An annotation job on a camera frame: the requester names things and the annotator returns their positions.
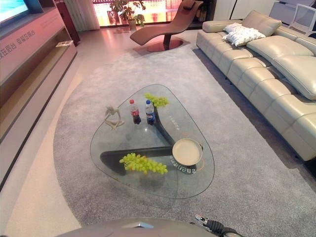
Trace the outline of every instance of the tv cabinet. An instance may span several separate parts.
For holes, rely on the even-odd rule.
[[[47,103],[77,54],[53,0],[39,0],[42,13],[1,29],[0,181],[2,189]]]

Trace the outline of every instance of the round rug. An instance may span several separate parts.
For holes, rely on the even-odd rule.
[[[290,156],[287,150],[280,148],[279,158],[244,114],[253,115],[257,126],[273,133],[258,112],[232,87],[242,112],[218,83],[229,84],[224,78],[194,44],[187,44],[143,56],[127,53],[96,69],[73,91],[57,123],[54,162],[65,200],[82,225],[128,217],[193,221],[200,213],[245,236],[314,233],[315,193],[299,173],[280,161]],[[103,122],[106,105],[117,107],[153,83],[175,94],[213,152],[213,182],[196,197],[174,200],[134,190],[107,176],[91,160],[90,142]]]

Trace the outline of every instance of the grape bunch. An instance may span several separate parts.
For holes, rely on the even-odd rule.
[[[119,160],[120,163],[124,163],[125,170],[142,171],[144,174],[148,173],[148,170],[164,174],[167,173],[167,166],[162,163],[158,163],[153,159],[148,159],[146,156],[136,155],[135,153],[127,154]]]
[[[151,93],[145,93],[145,97],[146,99],[150,100],[152,104],[157,108],[161,106],[165,107],[167,104],[169,104],[169,101],[166,97],[156,97]]]

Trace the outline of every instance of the tv screen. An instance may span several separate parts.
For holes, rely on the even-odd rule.
[[[0,0],[0,23],[28,10],[23,0]]]

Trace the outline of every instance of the triangular glass tabletop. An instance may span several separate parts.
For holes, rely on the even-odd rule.
[[[156,110],[158,119],[147,124],[145,93],[166,97],[169,104]],[[129,100],[138,105],[140,124],[134,124]],[[122,126],[111,130],[102,123],[93,135],[90,154],[95,165],[115,180],[129,187],[166,198],[189,198],[200,194],[214,176],[212,151],[201,131],[175,95],[165,86],[146,86],[125,100],[119,107]],[[196,140],[203,147],[201,160],[193,166],[178,164],[172,156],[174,142],[182,138]],[[165,174],[125,170],[119,160],[127,153],[146,155],[167,166]]]

